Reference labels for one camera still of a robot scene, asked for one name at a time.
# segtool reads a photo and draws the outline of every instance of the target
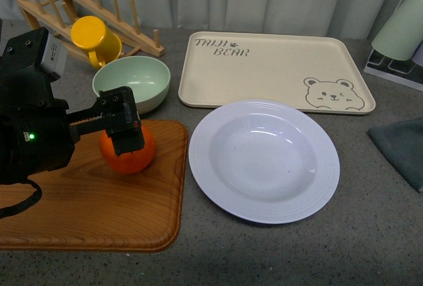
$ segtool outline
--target yellow mug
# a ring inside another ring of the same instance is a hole
[[[120,57],[122,42],[98,17],[81,17],[71,29],[72,42],[83,50],[95,69]]]

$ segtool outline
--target gray cloth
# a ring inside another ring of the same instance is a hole
[[[423,118],[373,127],[367,133],[399,174],[423,192]]]

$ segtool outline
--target bear face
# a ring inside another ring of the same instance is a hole
[[[333,82],[306,78],[304,84],[308,86],[305,99],[316,108],[361,110],[364,107],[363,99],[355,93],[353,84],[348,80]]]

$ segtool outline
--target white plate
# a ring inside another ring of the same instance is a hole
[[[285,104],[246,100],[209,113],[192,134],[192,173],[222,209],[257,223],[290,223],[323,208],[338,185],[326,132]]]

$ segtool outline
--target light green bowl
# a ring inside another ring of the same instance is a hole
[[[99,91],[130,87],[138,113],[143,114],[162,103],[170,81],[171,72],[162,61],[147,56],[130,56],[114,60],[97,71],[93,90],[100,96]]]

